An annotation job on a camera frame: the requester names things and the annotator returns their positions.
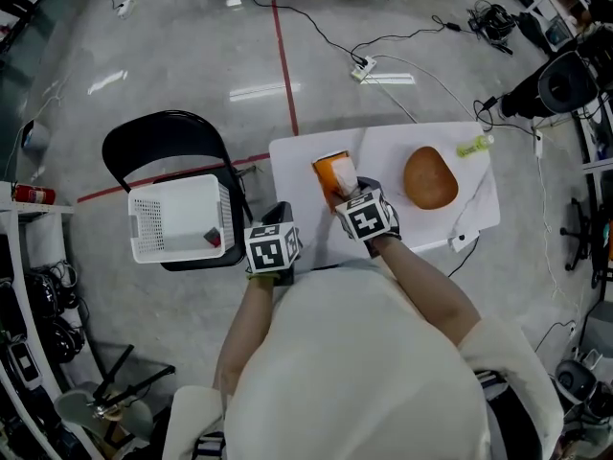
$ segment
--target power strip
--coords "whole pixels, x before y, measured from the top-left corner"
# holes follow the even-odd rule
[[[540,132],[540,129],[534,130],[534,156],[543,157],[543,133]]]
[[[360,64],[356,64],[355,68],[352,71],[352,77],[359,82],[362,82],[366,77],[370,75],[373,71],[373,68],[376,66],[376,61],[371,57],[365,57],[367,63],[362,66]]]
[[[136,5],[136,2],[134,0],[125,0],[117,8],[117,16],[120,19],[126,20],[128,17],[132,15],[135,5]]]
[[[449,239],[449,245],[455,252],[460,252],[470,243],[472,243],[477,237],[479,237],[479,230],[473,230],[471,232],[466,232],[463,235],[460,235],[454,239]]]

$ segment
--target gray floor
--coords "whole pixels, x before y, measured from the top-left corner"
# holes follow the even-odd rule
[[[136,0],[134,13],[117,18],[110,0],[88,0],[71,23],[65,58],[48,74],[46,86],[68,77],[61,107],[48,107],[41,121],[53,132],[37,179],[63,199],[78,198],[116,185],[101,157],[102,141],[113,127],[162,109],[184,109],[210,121],[222,134],[233,159],[266,153],[268,144],[292,134],[273,14],[249,0]],[[466,9],[476,0],[277,0],[308,12],[335,42],[353,46],[378,35],[407,35],[436,27],[431,15],[465,25]],[[513,0],[489,0],[518,12]],[[330,47],[301,15],[280,10],[289,76],[300,134],[407,123],[410,120],[377,85],[358,85],[347,55]],[[369,53],[410,59],[437,75],[471,106],[513,88],[545,61],[515,31],[513,57],[471,34],[444,31],[410,40],[383,41]],[[127,72],[88,94],[96,82]],[[411,73],[414,85],[388,85],[420,122],[469,120],[460,106],[431,78],[408,65],[382,59],[377,73]],[[44,84],[38,90],[44,90]],[[236,101],[237,91],[269,88]],[[36,110],[42,98],[30,97]],[[491,151],[502,221],[483,232],[479,246],[454,280],[483,314],[515,320],[535,345],[558,320],[584,315],[594,301],[589,264],[564,271],[570,248],[558,234],[569,218],[571,196],[586,197],[579,173],[579,145],[571,124],[544,129],[542,161],[547,191],[547,235],[554,283],[545,258],[543,191],[532,139],[497,128]],[[172,172],[201,160],[190,158],[152,167],[134,179]],[[255,214],[274,200],[269,162],[246,178]],[[21,162],[23,179],[32,166]],[[155,264],[135,264],[128,241],[126,195],[104,195],[76,205],[69,223],[70,247],[80,271],[79,288],[91,319],[89,332],[106,358],[121,346],[137,348],[131,375],[177,366],[175,378],[156,384],[153,395],[182,384],[208,384],[216,356],[246,285],[244,266],[169,273]],[[445,272],[465,256],[447,247],[424,257]],[[551,370],[569,344],[568,332],[552,331],[539,350]]]

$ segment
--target round bread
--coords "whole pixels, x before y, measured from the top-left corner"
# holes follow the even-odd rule
[[[418,208],[437,210],[458,195],[458,181],[432,147],[417,149],[404,167],[404,191]]]

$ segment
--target white basket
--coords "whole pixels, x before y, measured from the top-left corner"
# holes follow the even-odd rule
[[[214,175],[132,189],[127,203],[137,263],[218,258],[235,243],[230,195]],[[212,228],[221,237],[219,247],[204,238]]]

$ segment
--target fire extinguisher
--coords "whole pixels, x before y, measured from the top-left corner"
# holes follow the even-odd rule
[[[54,204],[56,192],[53,189],[14,184],[12,200],[19,203]]]

